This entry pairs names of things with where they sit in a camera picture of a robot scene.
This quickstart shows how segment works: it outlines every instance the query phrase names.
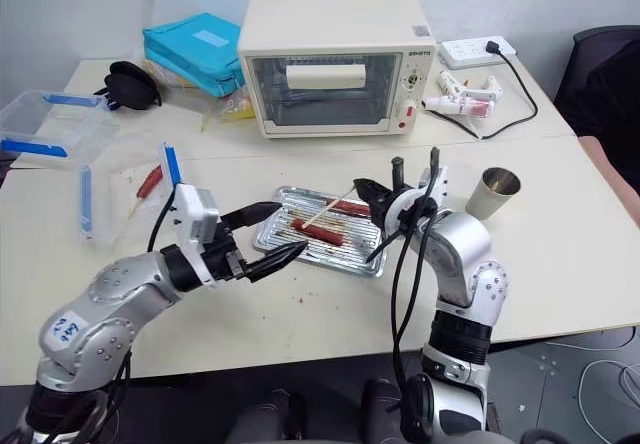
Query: baking tray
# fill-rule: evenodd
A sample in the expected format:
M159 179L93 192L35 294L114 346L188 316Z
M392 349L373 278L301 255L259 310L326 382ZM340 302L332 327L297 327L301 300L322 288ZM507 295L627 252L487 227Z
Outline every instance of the baking tray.
M380 253L372 262L365 263L367 257L382 241L382 231L374 226L370 219L350 216L331 209L314 222L315 225L342 234L345 237L342 246L327 244L291 227L294 219L306 221L326 206L327 199L333 200L336 197L297 187L278 188L273 199L281 202L282 207L258 229L254 241L255 248L268 251L282 244L307 240L309 245L298 257L299 260L359 276L379 277L384 270L386 252ZM344 200L365 204L352 199Z

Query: oven knob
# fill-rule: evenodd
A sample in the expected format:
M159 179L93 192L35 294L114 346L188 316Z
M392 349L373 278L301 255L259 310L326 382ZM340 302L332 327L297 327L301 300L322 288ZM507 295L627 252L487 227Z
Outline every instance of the oven knob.
M416 114L416 102L411 100L402 101L400 111L398 112L400 119L413 120Z

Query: sausage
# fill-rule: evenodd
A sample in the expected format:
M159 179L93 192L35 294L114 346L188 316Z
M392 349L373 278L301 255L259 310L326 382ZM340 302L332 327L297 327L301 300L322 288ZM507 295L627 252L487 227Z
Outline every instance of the sausage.
M313 237L314 239L319 239L324 242L328 242L329 244L333 244L334 246L341 246L344 244L344 236L342 234L338 234L337 232L329 231L322 227L314 226L313 224L309 224L306 228L302 228L302 225L305 223L302 219L294 219L291 223L291 227L293 227L296 231L301 232L309 237Z
M331 199L326 199L327 204L332 202ZM362 216L362 217L370 217L371 211L369 206L366 204L354 204L353 202L348 201L338 201L338 203L333 206L334 209L342 211L346 214L351 214L353 216Z
M140 189L136 193L138 199L146 199L146 197L153 191L153 188L162 180L162 167L158 166L153 169L144 180Z

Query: toaster oven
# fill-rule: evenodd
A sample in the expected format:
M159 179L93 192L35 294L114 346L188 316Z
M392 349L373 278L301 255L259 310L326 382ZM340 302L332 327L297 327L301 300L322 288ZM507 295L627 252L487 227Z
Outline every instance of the toaster oven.
M250 0L238 42L270 138L411 132L434 51L418 0Z

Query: white table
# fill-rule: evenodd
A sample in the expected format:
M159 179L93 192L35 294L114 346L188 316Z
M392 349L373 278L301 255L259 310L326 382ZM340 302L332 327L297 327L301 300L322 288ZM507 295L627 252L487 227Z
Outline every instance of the white table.
M429 116L420 118L410 136L285 140L264 140L252 120L215 122L200 132L200 114L169 104L118 116L122 133L152 129L158 140L175 144L185 180L211 189L222 212L269 199L282 185L339 193L355 177L389 184L389 160L395 155L405 158L406 179L415 182L433 144L449 166L448 204L462 209L483 169L507 167L520 176L523 188L486 221L512 282L494 340L637 324L640 232L552 104L516 66L540 116L491 141L474 142ZM84 61L67 91L97 89L107 67L105 61ZM527 115L526 102L515 88L509 90L517 83L505 66L455 74L481 84L490 73L505 87L498 106L505 122ZM60 170L15 169L0 189L0 385L32 383L44 319L82 292L102 266L145 248L142 236L113 251L86 247L76 231L76 179ZM167 231L157 248L172 242ZM254 235L255 229L236 232L248 258L259 256L251 249ZM388 352L398 247L391 247L379 279L295 262L257 284L197 290L142 331L134 376ZM414 264L412 255L401 281L401 306L408 300ZM427 338L435 292L434 275L425 267L404 349L418 348Z

